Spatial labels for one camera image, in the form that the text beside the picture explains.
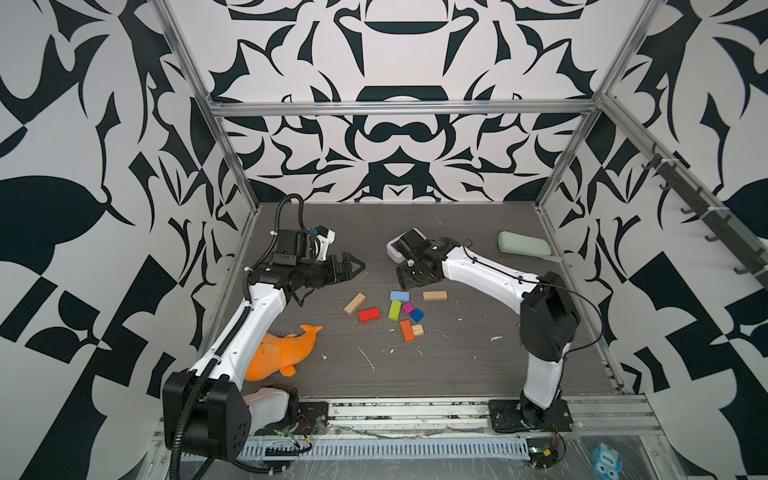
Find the light blue block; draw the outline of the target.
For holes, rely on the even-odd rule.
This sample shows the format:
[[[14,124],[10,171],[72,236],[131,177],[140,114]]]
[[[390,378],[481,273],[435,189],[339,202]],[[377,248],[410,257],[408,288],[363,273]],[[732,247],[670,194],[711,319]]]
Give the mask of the light blue block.
[[[399,301],[402,303],[407,303],[410,301],[410,293],[404,292],[404,291],[391,291],[390,292],[390,300],[391,301]]]

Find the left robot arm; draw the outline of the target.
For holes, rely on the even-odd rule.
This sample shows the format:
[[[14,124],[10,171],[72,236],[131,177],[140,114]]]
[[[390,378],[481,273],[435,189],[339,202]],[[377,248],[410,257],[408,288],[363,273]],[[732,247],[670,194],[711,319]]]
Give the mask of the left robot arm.
[[[162,387],[165,445],[173,473],[179,472],[183,454],[231,462],[250,434],[295,424],[295,388],[263,387],[242,395],[248,366],[297,290],[349,281],[364,268],[363,261],[344,252],[294,265],[270,261],[246,274],[244,299],[220,336],[192,367],[172,373]]]

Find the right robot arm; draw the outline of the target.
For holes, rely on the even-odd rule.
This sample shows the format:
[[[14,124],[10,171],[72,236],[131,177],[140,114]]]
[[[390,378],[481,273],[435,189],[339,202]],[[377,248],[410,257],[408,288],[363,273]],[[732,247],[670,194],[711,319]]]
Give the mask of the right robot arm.
[[[405,290],[451,280],[516,313],[520,341],[528,352],[521,403],[536,413],[551,409],[561,394],[565,358],[580,325],[570,290],[558,274],[538,276],[515,270],[453,239],[429,239],[415,228],[389,241],[386,250],[397,264],[398,282]]]

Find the red block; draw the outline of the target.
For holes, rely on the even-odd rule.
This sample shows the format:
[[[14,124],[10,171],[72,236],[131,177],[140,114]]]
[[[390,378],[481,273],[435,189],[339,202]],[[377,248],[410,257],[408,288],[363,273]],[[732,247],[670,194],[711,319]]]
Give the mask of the red block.
[[[381,318],[381,313],[377,307],[360,310],[358,312],[358,321],[360,324],[365,324],[373,320],[379,320],[380,318]]]

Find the lime green block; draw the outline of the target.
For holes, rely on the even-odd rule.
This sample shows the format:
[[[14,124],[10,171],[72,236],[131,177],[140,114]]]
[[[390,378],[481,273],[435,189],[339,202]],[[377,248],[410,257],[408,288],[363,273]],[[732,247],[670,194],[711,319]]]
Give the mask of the lime green block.
[[[402,308],[401,301],[392,300],[390,304],[390,308],[388,310],[387,318],[392,321],[398,321],[400,317],[401,308]]]

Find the blue cube block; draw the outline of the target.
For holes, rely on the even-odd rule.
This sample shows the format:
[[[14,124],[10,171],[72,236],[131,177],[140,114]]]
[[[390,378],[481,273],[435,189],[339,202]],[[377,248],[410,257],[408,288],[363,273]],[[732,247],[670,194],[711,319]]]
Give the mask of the blue cube block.
[[[415,309],[411,312],[410,317],[414,322],[419,323],[424,318],[424,313],[419,309]]]

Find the orange block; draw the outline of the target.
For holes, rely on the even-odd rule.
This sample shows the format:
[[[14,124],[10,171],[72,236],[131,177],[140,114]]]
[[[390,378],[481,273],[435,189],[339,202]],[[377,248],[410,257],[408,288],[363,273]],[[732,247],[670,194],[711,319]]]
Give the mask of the orange block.
[[[412,342],[415,340],[416,335],[413,330],[413,326],[410,320],[403,320],[399,323],[401,332],[405,342]]]

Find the white digital clock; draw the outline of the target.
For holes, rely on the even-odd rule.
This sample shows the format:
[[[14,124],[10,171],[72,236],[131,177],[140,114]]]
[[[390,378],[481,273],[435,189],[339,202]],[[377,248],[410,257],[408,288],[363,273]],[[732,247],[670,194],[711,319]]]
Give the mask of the white digital clock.
[[[396,264],[415,262],[420,259],[419,250],[427,240],[416,228],[411,228],[386,244],[389,258]]]

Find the orange toy whale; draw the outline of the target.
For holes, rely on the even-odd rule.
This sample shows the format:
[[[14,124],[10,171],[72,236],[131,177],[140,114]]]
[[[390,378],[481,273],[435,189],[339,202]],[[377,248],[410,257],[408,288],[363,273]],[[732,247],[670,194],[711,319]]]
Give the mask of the orange toy whale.
[[[302,335],[289,334],[277,337],[267,333],[247,368],[245,379],[251,382],[264,380],[280,373],[291,377],[296,373],[295,366],[304,361],[313,351],[317,335],[322,326],[302,324]]]

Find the pale green case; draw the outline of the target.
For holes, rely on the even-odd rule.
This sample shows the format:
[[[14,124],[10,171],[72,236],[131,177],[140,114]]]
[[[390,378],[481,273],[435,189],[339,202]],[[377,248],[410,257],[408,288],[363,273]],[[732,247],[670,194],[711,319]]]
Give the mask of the pale green case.
[[[561,260],[561,257],[554,252],[546,240],[537,237],[502,231],[498,234],[497,245],[499,250],[506,254],[539,258],[551,262]]]

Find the blue robot sticker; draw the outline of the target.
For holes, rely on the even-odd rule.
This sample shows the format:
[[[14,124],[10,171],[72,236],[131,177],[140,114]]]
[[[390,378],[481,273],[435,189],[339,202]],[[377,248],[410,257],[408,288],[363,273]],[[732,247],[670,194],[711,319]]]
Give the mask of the blue robot sticker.
[[[601,443],[592,452],[592,472],[603,480],[619,480],[623,464],[619,452]]]

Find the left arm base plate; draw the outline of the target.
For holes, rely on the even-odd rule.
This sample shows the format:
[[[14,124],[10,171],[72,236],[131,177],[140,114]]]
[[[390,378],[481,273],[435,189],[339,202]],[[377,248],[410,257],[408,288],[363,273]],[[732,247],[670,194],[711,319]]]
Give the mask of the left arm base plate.
[[[312,435],[328,426],[329,404],[324,401],[300,401],[294,422],[287,431],[294,435]]]

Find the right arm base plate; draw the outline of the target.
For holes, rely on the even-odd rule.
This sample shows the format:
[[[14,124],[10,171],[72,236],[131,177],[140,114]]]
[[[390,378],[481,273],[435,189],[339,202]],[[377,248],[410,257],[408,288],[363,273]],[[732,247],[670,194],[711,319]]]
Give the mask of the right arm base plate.
[[[488,402],[488,411],[491,428],[497,433],[572,431],[572,415],[562,398],[556,398],[546,409],[526,397],[518,400],[494,399]]]

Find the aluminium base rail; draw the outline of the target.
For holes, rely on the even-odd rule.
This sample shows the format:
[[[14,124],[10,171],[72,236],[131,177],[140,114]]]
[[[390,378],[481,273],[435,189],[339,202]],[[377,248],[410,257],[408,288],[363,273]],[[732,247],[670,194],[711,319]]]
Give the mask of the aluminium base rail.
[[[303,398],[329,404],[328,426],[321,434],[400,438],[449,434],[494,435],[489,397]],[[562,434],[644,435],[663,432],[642,395],[565,396],[572,431]]]

